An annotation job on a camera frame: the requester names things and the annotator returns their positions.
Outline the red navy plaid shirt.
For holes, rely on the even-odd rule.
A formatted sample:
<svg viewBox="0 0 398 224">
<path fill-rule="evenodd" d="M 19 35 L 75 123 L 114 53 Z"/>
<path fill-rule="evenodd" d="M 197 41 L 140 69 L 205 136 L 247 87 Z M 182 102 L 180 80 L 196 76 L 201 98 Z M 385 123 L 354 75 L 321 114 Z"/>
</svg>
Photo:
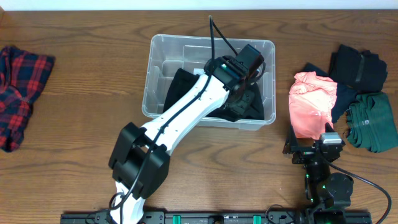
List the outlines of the red navy plaid shirt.
<svg viewBox="0 0 398 224">
<path fill-rule="evenodd" d="M 24 140 L 33 104 L 44 91 L 55 57 L 5 46 L 1 50 L 1 150 L 13 152 Z"/>
</svg>

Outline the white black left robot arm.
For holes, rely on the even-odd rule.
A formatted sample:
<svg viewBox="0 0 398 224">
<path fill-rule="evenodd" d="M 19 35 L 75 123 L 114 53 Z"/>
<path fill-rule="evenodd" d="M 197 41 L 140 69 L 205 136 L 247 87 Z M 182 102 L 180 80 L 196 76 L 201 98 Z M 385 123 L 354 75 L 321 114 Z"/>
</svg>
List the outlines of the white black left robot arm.
<svg viewBox="0 0 398 224">
<path fill-rule="evenodd" d="M 264 57 L 249 44 L 234 57 L 213 57 L 192 88 L 158 118 L 122 128 L 109 159 L 117 188 L 113 223 L 139 222 L 145 200 L 168 175 L 174 149 L 202 118 L 214 111 L 231 122 L 252 115 L 256 95 L 249 86 L 264 67 Z"/>
</svg>

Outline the pink garment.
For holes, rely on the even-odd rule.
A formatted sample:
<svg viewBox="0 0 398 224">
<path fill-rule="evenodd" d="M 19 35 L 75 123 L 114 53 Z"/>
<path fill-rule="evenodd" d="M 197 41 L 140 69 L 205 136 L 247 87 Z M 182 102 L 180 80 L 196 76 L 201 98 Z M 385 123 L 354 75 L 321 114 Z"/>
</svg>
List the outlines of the pink garment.
<svg viewBox="0 0 398 224">
<path fill-rule="evenodd" d="M 332 124 L 337 83 L 315 72 L 300 72 L 289 91 L 290 123 L 297 138 L 318 139 Z"/>
</svg>

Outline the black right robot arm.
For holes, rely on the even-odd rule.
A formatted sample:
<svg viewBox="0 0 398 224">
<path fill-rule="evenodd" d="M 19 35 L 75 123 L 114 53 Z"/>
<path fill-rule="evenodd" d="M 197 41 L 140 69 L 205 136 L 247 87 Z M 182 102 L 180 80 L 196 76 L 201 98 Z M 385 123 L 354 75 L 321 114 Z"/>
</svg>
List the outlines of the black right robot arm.
<svg viewBox="0 0 398 224">
<path fill-rule="evenodd" d="M 284 153 L 293 155 L 292 163 L 305 169 L 305 196 L 312 204 L 296 212 L 293 223 L 347 224 L 345 208 L 351 205 L 353 178 L 330 171 L 332 162 L 340 157 L 345 142 L 327 123 L 325 132 L 311 146 L 299 144 L 291 126 Z"/>
</svg>

